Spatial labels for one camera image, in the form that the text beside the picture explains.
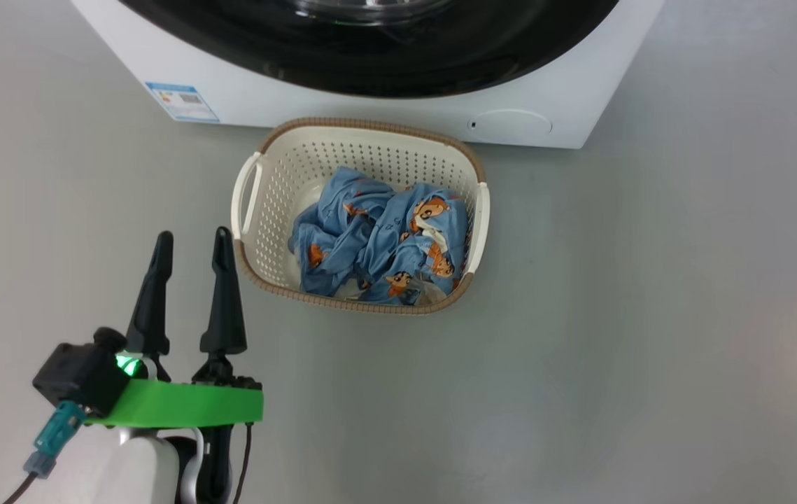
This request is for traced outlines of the black round washer door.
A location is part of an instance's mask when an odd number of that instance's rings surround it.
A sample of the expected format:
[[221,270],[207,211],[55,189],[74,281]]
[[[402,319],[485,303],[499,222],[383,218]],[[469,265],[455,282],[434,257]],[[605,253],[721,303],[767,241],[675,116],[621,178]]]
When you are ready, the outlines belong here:
[[256,74],[338,95],[463,95],[582,42],[619,0],[119,0]]

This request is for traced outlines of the blue energy label sticker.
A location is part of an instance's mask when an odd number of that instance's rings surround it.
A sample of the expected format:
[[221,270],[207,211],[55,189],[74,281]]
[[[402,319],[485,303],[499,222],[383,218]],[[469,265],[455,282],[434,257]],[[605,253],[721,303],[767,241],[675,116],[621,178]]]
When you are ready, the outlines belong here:
[[145,82],[143,86],[156,99],[156,102],[180,122],[220,124],[209,103],[195,87],[181,84]]

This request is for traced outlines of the white front-load washing machine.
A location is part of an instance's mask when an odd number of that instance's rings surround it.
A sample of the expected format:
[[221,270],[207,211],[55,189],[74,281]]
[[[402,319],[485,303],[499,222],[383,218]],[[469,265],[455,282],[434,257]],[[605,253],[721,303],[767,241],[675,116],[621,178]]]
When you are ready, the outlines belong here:
[[581,148],[590,137],[664,2],[619,0],[582,42],[526,76],[475,92],[391,99],[324,92],[261,76],[156,28],[119,0],[71,0],[142,86],[195,87],[221,125],[277,127],[306,117],[367,119],[491,144],[470,134],[469,121],[487,111],[519,109],[553,125],[539,146],[527,147],[567,149]]

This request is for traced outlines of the cream perforated laundry basket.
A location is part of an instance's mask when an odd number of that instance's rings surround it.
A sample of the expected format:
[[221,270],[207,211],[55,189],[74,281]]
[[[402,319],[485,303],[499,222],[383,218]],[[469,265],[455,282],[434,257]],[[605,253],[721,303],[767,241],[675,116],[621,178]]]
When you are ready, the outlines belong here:
[[[468,217],[468,240],[456,289],[429,306],[362,303],[300,290],[287,242],[295,217],[340,166],[360,170],[395,188],[415,182],[459,195]],[[230,228],[239,271],[268,293],[343,312],[422,316],[459,301],[474,281],[486,247],[490,188],[481,160],[465,143],[424,129],[362,119],[300,118],[274,128],[239,170]]]

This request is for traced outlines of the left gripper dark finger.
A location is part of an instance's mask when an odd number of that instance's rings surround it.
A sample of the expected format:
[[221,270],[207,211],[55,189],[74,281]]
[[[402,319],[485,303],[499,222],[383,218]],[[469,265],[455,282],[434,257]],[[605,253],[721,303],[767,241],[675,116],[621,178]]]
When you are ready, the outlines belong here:
[[171,277],[173,257],[174,236],[171,232],[159,233],[125,334],[125,350],[131,354],[161,356],[170,351],[165,328],[166,285]]
[[200,351],[206,354],[241,354],[247,350],[248,343],[238,262],[228,227],[217,227],[211,265],[216,277],[215,288],[209,323],[200,339]]

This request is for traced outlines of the left gripper green banded body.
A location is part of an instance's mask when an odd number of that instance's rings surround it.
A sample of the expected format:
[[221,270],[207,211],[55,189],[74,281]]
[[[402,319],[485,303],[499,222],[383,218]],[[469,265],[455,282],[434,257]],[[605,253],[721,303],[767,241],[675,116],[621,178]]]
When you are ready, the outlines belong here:
[[119,433],[91,504],[239,504],[263,418],[261,383],[235,376],[223,355],[190,383],[162,381],[149,358],[136,366],[146,377],[132,375],[108,417],[88,419]]

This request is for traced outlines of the blue cartoon print clothes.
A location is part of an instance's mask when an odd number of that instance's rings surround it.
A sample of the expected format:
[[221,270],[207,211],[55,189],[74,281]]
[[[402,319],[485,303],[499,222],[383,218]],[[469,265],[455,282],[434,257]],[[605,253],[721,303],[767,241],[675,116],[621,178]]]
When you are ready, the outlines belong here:
[[341,167],[293,221],[288,249],[300,290],[382,305],[421,306],[459,287],[467,210],[456,192],[426,183],[396,190]]

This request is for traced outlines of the round white filter cover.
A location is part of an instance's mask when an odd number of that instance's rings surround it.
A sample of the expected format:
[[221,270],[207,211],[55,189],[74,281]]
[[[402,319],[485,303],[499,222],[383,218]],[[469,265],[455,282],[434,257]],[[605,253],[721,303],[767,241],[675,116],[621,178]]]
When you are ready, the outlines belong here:
[[484,143],[504,146],[539,146],[552,131],[548,118],[519,109],[498,109],[476,115],[468,125],[470,134]]

